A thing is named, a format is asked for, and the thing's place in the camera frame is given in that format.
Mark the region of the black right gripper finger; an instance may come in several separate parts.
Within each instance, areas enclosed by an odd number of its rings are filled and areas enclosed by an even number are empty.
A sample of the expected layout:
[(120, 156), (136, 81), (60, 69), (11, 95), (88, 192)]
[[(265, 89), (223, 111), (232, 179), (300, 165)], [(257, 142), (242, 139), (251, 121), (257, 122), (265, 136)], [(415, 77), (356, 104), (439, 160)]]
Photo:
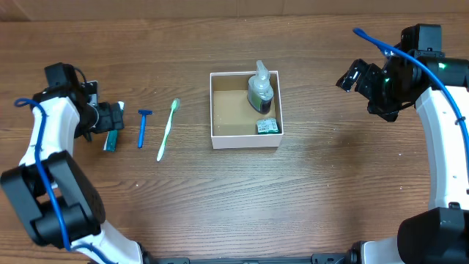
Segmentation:
[(358, 66), (359, 77), (355, 91), (362, 96), (372, 96), (373, 89), (381, 77), (381, 69), (376, 64), (363, 63)]
[(360, 74), (367, 71), (368, 64), (362, 59), (356, 59), (350, 66), (349, 70), (336, 82), (336, 86), (349, 92), (352, 85), (355, 84)]

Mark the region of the blue disposable razor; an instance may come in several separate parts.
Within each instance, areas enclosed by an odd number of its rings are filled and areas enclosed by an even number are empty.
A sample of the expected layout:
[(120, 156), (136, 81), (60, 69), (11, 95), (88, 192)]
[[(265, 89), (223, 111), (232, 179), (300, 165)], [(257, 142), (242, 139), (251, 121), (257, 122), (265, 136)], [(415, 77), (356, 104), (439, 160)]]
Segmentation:
[(138, 140), (138, 148), (142, 148), (144, 145), (144, 134), (145, 134), (145, 129), (146, 129), (146, 124), (147, 124), (147, 116), (152, 115), (153, 112), (148, 109), (139, 109), (138, 113), (141, 115), (141, 124), (140, 124), (140, 130), (139, 130), (139, 140)]

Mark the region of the teal toothpaste tube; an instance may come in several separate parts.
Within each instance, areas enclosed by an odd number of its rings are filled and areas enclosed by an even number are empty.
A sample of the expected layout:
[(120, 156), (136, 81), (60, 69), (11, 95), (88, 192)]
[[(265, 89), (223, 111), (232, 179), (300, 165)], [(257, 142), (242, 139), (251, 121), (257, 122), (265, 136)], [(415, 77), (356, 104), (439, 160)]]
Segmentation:
[(115, 152), (117, 146), (119, 131), (113, 130), (109, 131), (106, 137), (105, 144), (103, 145), (103, 150), (106, 152)]

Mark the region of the green white toothbrush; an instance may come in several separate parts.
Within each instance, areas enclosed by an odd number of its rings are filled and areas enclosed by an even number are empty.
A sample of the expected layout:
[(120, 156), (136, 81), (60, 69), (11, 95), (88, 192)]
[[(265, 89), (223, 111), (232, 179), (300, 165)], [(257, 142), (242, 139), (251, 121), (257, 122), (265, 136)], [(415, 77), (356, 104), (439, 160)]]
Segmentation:
[(160, 162), (163, 155), (164, 155), (164, 151), (166, 149), (166, 142), (167, 142), (167, 139), (168, 139), (169, 134), (171, 132), (173, 116), (174, 116), (174, 113), (180, 108), (180, 104), (181, 104), (181, 102), (180, 102), (179, 98), (175, 98), (171, 103), (171, 111), (170, 111), (169, 118), (168, 118), (167, 123), (166, 123), (163, 139), (162, 139), (162, 142), (161, 142), (161, 145), (160, 145), (160, 148), (158, 150), (157, 157), (156, 157), (157, 162)]

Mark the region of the clear pump soap bottle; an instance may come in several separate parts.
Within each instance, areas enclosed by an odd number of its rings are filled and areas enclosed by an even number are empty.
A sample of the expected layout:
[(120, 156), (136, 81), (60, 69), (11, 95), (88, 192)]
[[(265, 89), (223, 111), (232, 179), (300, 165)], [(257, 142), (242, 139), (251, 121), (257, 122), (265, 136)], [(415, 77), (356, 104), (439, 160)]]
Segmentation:
[(248, 80), (248, 102), (260, 114), (267, 114), (270, 111), (273, 96), (270, 72), (261, 60), (257, 60), (256, 73)]

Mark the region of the green soap bar packet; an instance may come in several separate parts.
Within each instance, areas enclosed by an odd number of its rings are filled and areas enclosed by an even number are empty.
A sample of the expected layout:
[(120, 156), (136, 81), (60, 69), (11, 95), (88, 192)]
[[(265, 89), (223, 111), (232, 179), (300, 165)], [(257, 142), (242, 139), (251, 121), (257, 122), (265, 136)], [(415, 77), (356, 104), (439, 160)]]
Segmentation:
[(280, 133), (280, 128), (276, 118), (267, 118), (256, 121), (256, 130), (258, 134)]

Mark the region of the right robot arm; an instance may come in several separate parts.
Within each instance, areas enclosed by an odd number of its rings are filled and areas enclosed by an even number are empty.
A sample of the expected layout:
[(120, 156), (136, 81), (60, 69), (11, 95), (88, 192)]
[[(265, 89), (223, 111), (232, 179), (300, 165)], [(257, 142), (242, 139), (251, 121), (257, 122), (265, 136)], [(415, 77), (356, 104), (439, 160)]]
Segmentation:
[(424, 213), (405, 219), (394, 237), (359, 241), (345, 263), (466, 263), (468, 261), (468, 61), (448, 58), (442, 29), (419, 23), (396, 45), (375, 40), (384, 66), (355, 60), (337, 81), (356, 91), (367, 110), (388, 122), (414, 107), (424, 128), (430, 198)]

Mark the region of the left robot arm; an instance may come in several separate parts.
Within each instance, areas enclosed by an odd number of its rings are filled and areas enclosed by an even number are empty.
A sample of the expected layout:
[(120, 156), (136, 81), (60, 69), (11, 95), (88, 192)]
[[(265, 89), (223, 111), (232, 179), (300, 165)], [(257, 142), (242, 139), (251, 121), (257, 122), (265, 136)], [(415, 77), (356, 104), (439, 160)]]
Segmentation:
[(34, 116), (19, 165), (1, 175), (1, 188), (29, 237), (39, 246), (80, 252), (95, 263), (153, 263), (140, 243), (106, 219), (103, 201), (73, 159), (74, 140), (124, 127), (120, 103), (98, 102), (98, 83), (76, 67), (45, 68), (48, 87), (19, 98)]

